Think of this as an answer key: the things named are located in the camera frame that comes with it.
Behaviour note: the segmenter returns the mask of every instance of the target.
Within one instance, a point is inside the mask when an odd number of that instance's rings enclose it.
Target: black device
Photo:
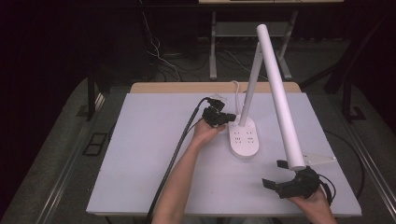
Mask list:
[[[288,169],[286,161],[277,161],[277,166]],[[320,180],[320,176],[310,166],[306,166],[301,171],[296,171],[296,176],[291,181],[277,184],[274,181],[263,179],[262,184],[265,188],[274,190],[281,199],[297,196],[303,196],[307,199],[322,185],[326,193],[327,202],[329,205],[332,204],[332,194],[329,186]]]
[[[224,107],[224,103],[220,100],[208,99],[207,102],[210,104],[209,107],[204,109],[202,117],[211,127],[217,127],[219,125],[234,121],[236,115],[222,113],[221,110]]]

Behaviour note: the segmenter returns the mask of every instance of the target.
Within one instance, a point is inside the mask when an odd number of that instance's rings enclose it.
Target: floor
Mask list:
[[[217,81],[248,81],[248,68],[252,64],[256,41],[251,38],[219,39]],[[281,43],[279,39],[272,41],[275,48]],[[292,40],[285,56],[292,74],[290,81],[302,83],[330,67],[341,58],[347,46],[348,41],[345,40]],[[207,39],[199,39],[198,50],[193,57],[171,51],[165,49],[162,54],[172,65],[160,63],[151,81],[179,81],[180,77],[183,81],[211,81]],[[395,223],[396,217],[388,209],[392,202],[386,203],[387,197],[382,193],[384,190],[380,190],[383,185],[378,185],[378,182],[382,181],[382,176],[390,189],[396,189],[393,162],[396,158],[396,136],[356,88],[353,89],[352,105],[361,109],[366,120],[357,120],[353,124],[345,122],[340,115],[341,92],[326,94],[323,90],[326,79],[307,86],[303,91],[308,94],[350,186],[359,194],[362,208],[362,217],[342,217],[338,218],[338,222]],[[259,80],[265,81],[264,71],[261,71]],[[141,222],[140,217],[105,218],[85,212],[106,155],[108,140],[99,156],[84,156],[81,152],[94,133],[106,133],[109,139],[129,89],[128,86],[114,86],[109,93],[99,94],[97,112],[91,121],[86,121],[86,80],[76,87],[8,208],[2,224]],[[364,152],[371,156],[379,174],[371,172],[373,168],[366,163],[361,163],[361,154]],[[285,224],[309,223],[305,217],[282,217],[279,220]]]

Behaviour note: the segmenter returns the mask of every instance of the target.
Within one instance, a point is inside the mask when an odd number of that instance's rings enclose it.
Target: white tabletop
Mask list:
[[[88,213],[143,216],[150,207],[177,142],[199,101],[213,93],[130,93],[126,96],[105,159],[87,207]],[[233,93],[223,112],[235,113]],[[240,93],[240,102],[245,94]],[[304,93],[287,93],[303,153],[334,156]],[[196,120],[201,117],[203,103]],[[241,161],[230,151],[228,130],[220,133],[199,155],[186,207],[187,215],[234,217],[295,217],[293,203],[262,186],[262,178],[277,183],[295,173],[276,167],[285,160],[271,93],[255,93],[249,116],[255,121],[260,151]],[[179,152],[191,140],[186,137]],[[361,216],[359,206],[338,162],[312,167],[334,183],[332,211],[337,217]]]

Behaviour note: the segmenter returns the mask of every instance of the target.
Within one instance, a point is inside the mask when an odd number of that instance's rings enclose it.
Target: power outlet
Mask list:
[[[251,159],[259,151],[259,138],[256,126],[251,118],[247,118],[245,127],[238,125],[241,116],[236,116],[235,121],[228,123],[230,134],[231,152],[239,159]]]

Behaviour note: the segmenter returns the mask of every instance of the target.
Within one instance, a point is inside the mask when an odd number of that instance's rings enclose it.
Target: dark background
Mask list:
[[[110,1],[85,1],[95,6]],[[393,64],[395,10],[391,1],[345,1],[341,7],[302,7],[293,38],[344,38],[354,46],[380,21],[364,45],[351,74],[396,132]],[[196,1],[145,1],[145,4],[197,4]],[[148,33],[134,1],[125,8],[78,7],[74,2],[8,0],[0,3],[0,218],[43,145],[74,88],[94,73],[100,91],[150,80]],[[152,32],[169,49],[194,55],[196,37],[210,35],[210,11],[147,11]],[[269,16],[280,14],[273,10]],[[260,20],[243,10],[220,11],[224,20]],[[354,55],[350,48],[343,65]],[[342,80],[345,74],[339,73]]]

